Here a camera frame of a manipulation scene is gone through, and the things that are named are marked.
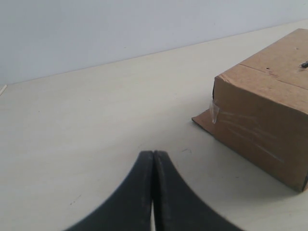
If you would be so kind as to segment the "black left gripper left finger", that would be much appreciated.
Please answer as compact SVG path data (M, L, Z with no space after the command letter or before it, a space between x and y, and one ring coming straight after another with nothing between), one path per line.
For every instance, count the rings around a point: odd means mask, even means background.
M140 152L132 169L112 195L67 230L150 231L153 166L154 153Z

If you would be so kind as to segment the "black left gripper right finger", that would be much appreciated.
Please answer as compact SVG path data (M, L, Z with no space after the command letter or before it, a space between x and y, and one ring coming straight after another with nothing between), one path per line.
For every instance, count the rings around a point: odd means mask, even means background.
M186 184L167 152L154 152L154 221L157 231L239 231Z

